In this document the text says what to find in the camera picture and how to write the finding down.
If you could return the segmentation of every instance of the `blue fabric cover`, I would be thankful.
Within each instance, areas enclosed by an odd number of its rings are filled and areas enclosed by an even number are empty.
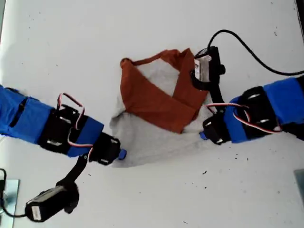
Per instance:
[[[81,133],[76,141],[77,144],[94,144],[102,132],[104,125],[95,119],[88,117]],[[90,148],[71,147],[67,152],[69,157],[77,157],[88,153]]]
[[[24,99],[25,96],[0,86],[0,134],[8,134],[9,125],[18,111],[19,104]]]
[[[9,135],[37,144],[52,109],[51,106],[29,97],[17,124],[9,128]]]
[[[231,103],[237,103],[238,98],[233,98],[230,102]],[[244,141],[248,141],[248,138],[245,134],[243,125],[240,121],[238,121],[236,118],[233,116],[233,110],[235,107],[228,106],[225,110],[224,114],[224,122],[226,124],[227,130],[230,134],[231,142],[232,143],[242,143]]]
[[[52,107],[28,97],[18,122],[14,127],[10,127],[19,104],[25,98],[24,95],[0,86],[0,133],[36,144]]]
[[[281,125],[303,123],[304,93],[296,78],[265,85],[264,90]]]

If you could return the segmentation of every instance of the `gray fabric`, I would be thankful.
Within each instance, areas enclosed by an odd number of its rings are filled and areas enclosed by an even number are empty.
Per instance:
[[[158,59],[141,65],[138,69],[161,90],[173,95],[179,72],[171,65]],[[202,122],[211,116],[205,107],[201,108],[198,118],[186,126],[182,134],[161,129],[124,110],[119,95],[117,110],[111,119],[110,127],[113,136],[121,141],[128,154],[125,160],[115,161],[113,167],[143,165],[188,153],[203,152],[204,149],[213,147],[210,141],[203,141],[199,136]]]

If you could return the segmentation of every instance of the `red and white wire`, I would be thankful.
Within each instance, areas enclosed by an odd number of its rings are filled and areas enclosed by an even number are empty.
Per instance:
[[[269,133],[269,134],[275,134],[275,133],[279,133],[279,132],[282,131],[282,130],[279,130],[279,131],[276,131],[276,130],[268,130],[268,129],[265,129],[265,128],[263,128],[263,127],[259,127],[259,126],[255,125],[255,124],[249,123],[249,122],[247,122],[247,121],[241,119],[241,118],[238,117],[234,112],[233,112],[233,116],[234,116],[234,118],[236,118],[236,119],[237,119],[238,121],[240,121],[241,123],[243,123],[243,124],[245,124],[245,125],[247,125],[247,126],[250,126],[250,127],[256,128],[256,129],[259,129],[259,130],[261,130],[261,131],[263,131],[263,132],[266,132],[266,133]]]
[[[205,105],[212,113],[213,110],[210,109],[210,107],[216,107],[216,106],[233,106],[233,107],[240,107],[240,108],[249,108],[248,106],[246,105],[240,105],[240,104],[236,104],[236,103],[210,103],[210,104],[207,104]],[[246,115],[246,118],[248,120],[248,122],[250,122],[250,115],[248,114],[248,112],[244,109],[244,113]]]
[[[233,107],[241,107],[241,108],[249,108],[248,106],[246,105],[240,105],[240,104],[236,104],[236,103],[211,103],[211,104],[207,104],[205,105],[206,107],[215,107],[215,106],[233,106]],[[235,112],[233,111],[233,116],[234,118],[236,118],[238,121],[240,121],[241,123],[247,125],[247,126],[250,126],[250,127],[253,127],[253,128],[256,128],[256,129],[259,129],[260,131],[263,131],[265,133],[269,133],[269,134],[275,134],[275,133],[279,133],[282,131],[281,127],[280,127],[280,124],[278,123],[278,127],[280,128],[279,131],[276,131],[276,130],[268,130],[268,129],[265,129],[263,127],[260,127],[258,125],[255,125],[255,124],[252,124],[250,123],[250,115],[248,114],[248,112],[246,111],[246,109],[244,109],[244,113],[247,117],[247,121],[241,119],[239,116],[237,116],[235,114]]]
[[[82,107],[82,111],[81,113],[79,114],[79,117],[75,123],[75,126],[74,128],[76,130],[79,130],[78,129],[78,122],[80,120],[80,118],[84,115],[85,113],[85,107],[79,102],[77,101],[75,98],[73,98],[71,95],[67,94],[67,93],[61,93],[59,96],[58,96],[58,100],[57,100],[57,110],[60,109],[62,103],[61,103],[61,100],[62,100],[62,96],[66,96],[67,98],[69,98],[71,101],[73,101],[75,104],[77,104],[79,107]],[[70,128],[69,130],[69,133],[67,135],[67,142],[70,146],[73,146],[73,147],[77,147],[77,148],[90,148],[90,151],[89,151],[89,154],[88,154],[88,160],[89,160],[89,157],[93,151],[93,144],[78,144],[78,143],[75,143],[75,142],[72,142],[70,141],[70,134],[71,134],[71,131],[72,131],[72,128]]]
[[[82,108],[82,111],[81,111],[81,113],[80,113],[80,115],[79,115],[79,117],[78,117],[78,119],[77,119],[77,121],[75,123],[75,129],[79,130],[79,128],[78,128],[78,122],[81,119],[81,117],[85,114],[85,107],[80,102],[78,102],[75,98],[73,98],[71,95],[69,95],[67,93],[61,93],[61,94],[59,94],[58,100],[57,100],[57,110],[59,110],[60,107],[61,107],[62,95],[66,96],[67,98],[69,98],[71,101],[73,101],[75,104],[77,104],[79,107]]]

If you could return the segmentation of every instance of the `orange fabric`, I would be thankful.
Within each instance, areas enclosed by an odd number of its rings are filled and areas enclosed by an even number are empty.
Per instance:
[[[135,67],[159,58],[180,71],[172,97],[152,84]],[[136,62],[124,58],[121,67],[120,90],[126,111],[172,132],[182,133],[184,127],[196,118],[208,93],[192,86],[189,73],[194,68],[194,56],[190,49],[182,53],[165,50]]]

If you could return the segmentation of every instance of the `white backdrop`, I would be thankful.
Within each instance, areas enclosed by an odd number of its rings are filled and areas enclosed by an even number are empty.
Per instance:
[[[238,33],[278,70],[304,69],[291,0],[8,0],[1,83],[50,105],[68,92],[110,133],[123,57],[172,48],[196,52],[219,29]],[[283,78],[229,35],[214,45],[227,69],[221,77],[227,101]],[[17,219],[15,227],[301,228],[304,208],[293,171],[304,168],[303,145],[280,134],[130,169],[90,164],[77,181],[81,198],[71,215],[61,212],[44,224]],[[16,139],[0,144],[0,167],[21,181],[18,213],[75,162]]]

